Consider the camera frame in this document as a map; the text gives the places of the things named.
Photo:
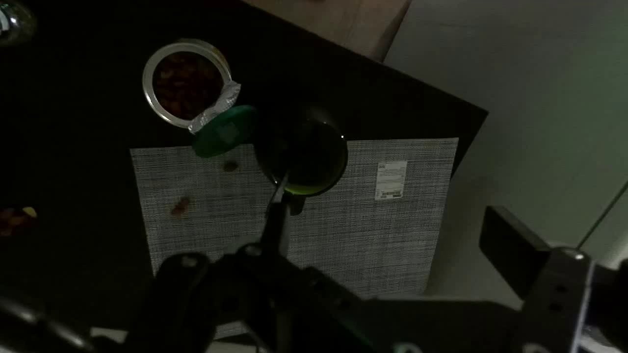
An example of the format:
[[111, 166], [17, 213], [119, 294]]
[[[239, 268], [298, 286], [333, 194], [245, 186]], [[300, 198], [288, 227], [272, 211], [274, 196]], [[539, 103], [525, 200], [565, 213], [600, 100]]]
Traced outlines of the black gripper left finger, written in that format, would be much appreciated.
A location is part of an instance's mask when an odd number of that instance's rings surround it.
[[241, 321], [262, 347], [274, 347], [266, 274], [272, 252], [245, 249], [211, 262], [204, 252], [168, 256], [149, 284], [141, 317], [123, 353], [204, 353], [223, 323]]

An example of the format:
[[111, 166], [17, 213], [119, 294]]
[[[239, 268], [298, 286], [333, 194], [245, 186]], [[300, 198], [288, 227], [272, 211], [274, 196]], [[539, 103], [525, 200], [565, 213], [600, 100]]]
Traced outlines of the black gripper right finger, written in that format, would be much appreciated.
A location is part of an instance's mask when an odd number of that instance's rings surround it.
[[521, 300], [510, 335], [514, 353], [576, 353], [584, 325], [592, 260], [571, 247], [551, 247], [512, 211], [484, 209], [478, 247]]

